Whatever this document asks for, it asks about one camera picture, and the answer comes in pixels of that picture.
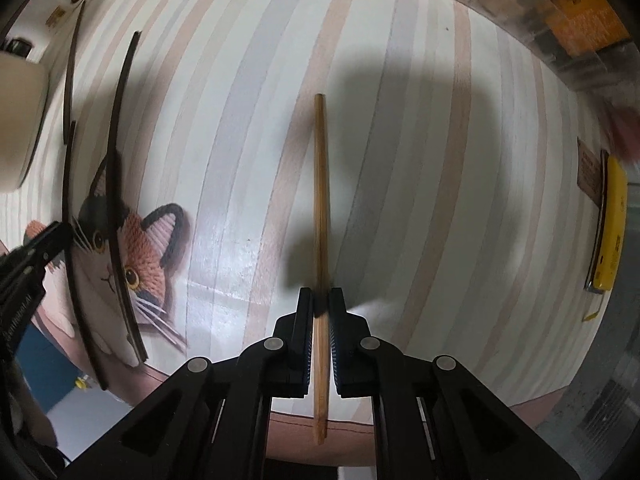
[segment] label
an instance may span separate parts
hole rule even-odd
[[[66,10],[60,6],[57,6],[56,9],[51,13],[51,15],[47,18],[47,21],[44,23],[49,28],[54,28],[58,25],[60,18],[66,14]]]
[[[578,187],[600,207],[602,199],[602,165],[600,159],[578,139]]]
[[[551,0],[557,7],[545,18],[571,57],[596,52],[628,39],[629,33],[607,0]]]

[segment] metal screw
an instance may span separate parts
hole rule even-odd
[[[365,350],[375,350],[380,346],[380,341],[375,337],[364,337],[360,342],[360,346]]]
[[[270,337],[264,341],[267,350],[280,350],[284,346],[284,341],[279,337]]]
[[[204,370],[206,370],[207,366],[209,366],[209,363],[207,363],[207,360],[205,358],[203,358],[203,357],[194,357],[187,364],[187,369],[190,372],[193,372],[194,374],[199,374],[200,372],[203,372]]]
[[[456,367],[456,360],[448,355],[441,355],[436,359],[436,365],[440,370],[449,372]]]

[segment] striped floor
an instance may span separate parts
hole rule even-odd
[[[577,138],[598,123],[528,50],[452,0],[87,0],[74,92],[74,206],[106,150],[130,37],[124,199],[175,202],[190,235],[171,277],[181,354],[145,335],[148,364],[232,357],[312,283],[313,95],[327,96],[330,265],[373,334],[459,359],[509,405],[566,386],[598,328],[582,290],[597,208]],[[60,216],[68,38],[24,185],[0,196],[0,238]],[[312,413],[312,399],[274,400]],[[335,393],[334,420],[370,408]]]

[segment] wooden stick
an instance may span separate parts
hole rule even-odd
[[[326,438],[329,416],[329,375],[331,345],[326,300],[329,293],[329,180],[326,154],[326,110],[324,95],[316,94],[316,127],[314,151],[314,256],[316,290],[314,300],[314,441]]]

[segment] yellow label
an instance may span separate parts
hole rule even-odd
[[[607,0],[551,0],[557,7],[546,17],[560,45],[571,57],[595,52],[629,38]]]
[[[58,6],[47,18],[47,21],[44,22],[44,24],[47,25],[47,27],[49,28],[54,28],[60,21],[60,18],[62,18],[62,16],[64,16],[65,14],[66,14],[66,10]]]

